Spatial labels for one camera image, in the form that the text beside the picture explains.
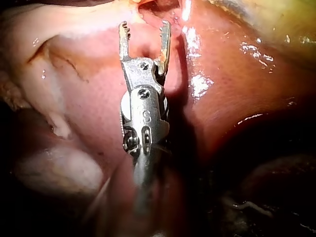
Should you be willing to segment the right arm instrument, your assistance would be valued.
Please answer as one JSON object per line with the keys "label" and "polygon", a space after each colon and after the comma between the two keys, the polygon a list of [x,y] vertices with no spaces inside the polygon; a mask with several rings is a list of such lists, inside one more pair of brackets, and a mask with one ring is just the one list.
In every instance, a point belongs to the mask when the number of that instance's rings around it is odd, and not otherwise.
{"label": "right arm instrument", "polygon": [[145,173],[155,157],[152,145],[164,142],[169,134],[167,99],[153,60],[123,57],[121,66],[127,87],[120,104],[123,148],[133,156],[135,172]]}

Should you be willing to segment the right arm instrument jaw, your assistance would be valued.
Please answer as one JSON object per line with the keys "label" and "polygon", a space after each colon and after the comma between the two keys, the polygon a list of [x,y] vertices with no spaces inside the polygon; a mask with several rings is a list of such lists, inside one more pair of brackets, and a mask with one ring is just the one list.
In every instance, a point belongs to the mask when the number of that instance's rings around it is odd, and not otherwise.
{"label": "right arm instrument jaw", "polygon": [[161,31],[161,48],[160,54],[156,59],[156,65],[158,67],[158,75],[166,75],[170,58],[171,24],[167,20],[162,20],[162,27],[159,29]]}
{"label": "right arm instrument jaw", "polygon": [[123,21],[119,25],[119,57],[120,61],[125,61],[129,58],[129,38],[130,29],[127,22]]}

